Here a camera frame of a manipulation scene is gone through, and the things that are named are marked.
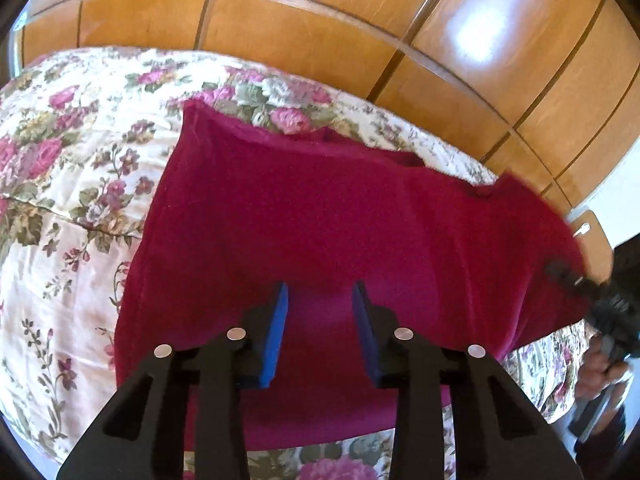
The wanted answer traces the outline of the person's right hand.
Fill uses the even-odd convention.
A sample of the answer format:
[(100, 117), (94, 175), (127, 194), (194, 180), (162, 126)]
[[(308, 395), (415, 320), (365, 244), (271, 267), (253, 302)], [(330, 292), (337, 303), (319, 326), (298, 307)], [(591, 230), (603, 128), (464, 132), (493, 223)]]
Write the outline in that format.
[(582, 356), (582, 365), (578, 370), (575, 396), (580, 400), (594, 400), (608, 388), (614, 387), (615, 400), (626, 396), (628, 382), (632, 378), (630, 365), (625, 362), (611, 364), (602, 351), (602, 337), (594, 335), (589, 341), (589, 347)]

